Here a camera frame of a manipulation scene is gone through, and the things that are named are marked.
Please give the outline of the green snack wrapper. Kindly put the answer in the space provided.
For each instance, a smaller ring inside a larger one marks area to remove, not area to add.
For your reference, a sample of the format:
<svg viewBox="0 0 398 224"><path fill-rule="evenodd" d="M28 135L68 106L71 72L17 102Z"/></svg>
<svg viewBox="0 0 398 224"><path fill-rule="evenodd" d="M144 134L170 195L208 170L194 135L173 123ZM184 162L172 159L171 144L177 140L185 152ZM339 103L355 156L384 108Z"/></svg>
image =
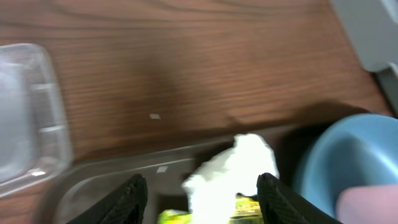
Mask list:
<svg viewBox="0 0 398 224"><path fill-rule="evenodd" d="M193 224L192 214L180 210L164 210L158 216L157 224ZM236 196L235 211L227 224L264 224L259 202L249 197Z"/></svg>

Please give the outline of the pink plastic cup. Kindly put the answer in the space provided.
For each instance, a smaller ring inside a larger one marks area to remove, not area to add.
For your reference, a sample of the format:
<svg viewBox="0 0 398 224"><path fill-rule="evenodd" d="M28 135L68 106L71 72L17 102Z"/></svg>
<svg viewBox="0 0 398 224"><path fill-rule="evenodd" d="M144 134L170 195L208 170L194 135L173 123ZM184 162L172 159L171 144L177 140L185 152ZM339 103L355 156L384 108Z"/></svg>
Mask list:
<svg viewBox="0 0 398 224"><path fill-rule="evenodd" d="M344 224L397 224L397 186L344 190L336 203L336 219Z"/></svg>

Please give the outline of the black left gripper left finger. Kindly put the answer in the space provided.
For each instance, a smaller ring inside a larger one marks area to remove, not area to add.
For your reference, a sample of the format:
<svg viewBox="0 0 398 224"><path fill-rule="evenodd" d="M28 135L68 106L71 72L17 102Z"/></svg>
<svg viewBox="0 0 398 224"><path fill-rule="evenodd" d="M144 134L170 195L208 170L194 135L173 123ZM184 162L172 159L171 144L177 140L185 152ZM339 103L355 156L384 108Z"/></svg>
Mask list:
<svg viewBox="0 0 398 224"><path fill-rule="evenodd" d="M142 224L147 199L146 179L135 174L67 224Z"/></svg>

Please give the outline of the white napkin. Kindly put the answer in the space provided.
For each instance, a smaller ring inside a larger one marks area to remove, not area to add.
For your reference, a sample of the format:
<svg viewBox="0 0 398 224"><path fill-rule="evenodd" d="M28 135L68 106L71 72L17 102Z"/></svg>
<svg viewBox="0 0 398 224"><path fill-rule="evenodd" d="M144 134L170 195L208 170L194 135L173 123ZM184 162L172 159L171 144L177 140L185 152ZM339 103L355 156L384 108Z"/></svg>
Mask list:
<svg viewBox="0 0 398 224"><path fill-rule="evenodd" d="M257 134L237 134L234 144L213 156L182 184L193 223L228 223L236 194L257 195L263 173L280 177L273 149Z"/></svg>

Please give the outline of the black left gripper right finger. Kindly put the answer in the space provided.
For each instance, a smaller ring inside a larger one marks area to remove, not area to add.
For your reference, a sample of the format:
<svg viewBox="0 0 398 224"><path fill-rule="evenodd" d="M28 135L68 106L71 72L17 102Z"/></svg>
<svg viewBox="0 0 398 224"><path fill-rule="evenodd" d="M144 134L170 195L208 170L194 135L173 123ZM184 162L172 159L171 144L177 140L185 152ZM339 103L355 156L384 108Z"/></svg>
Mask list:
<svg viewBox="0 0 398 224"><path fill-rule="evenodd" d="M270 173L258 177L257 197L265 224L341 224Z"/></svg>

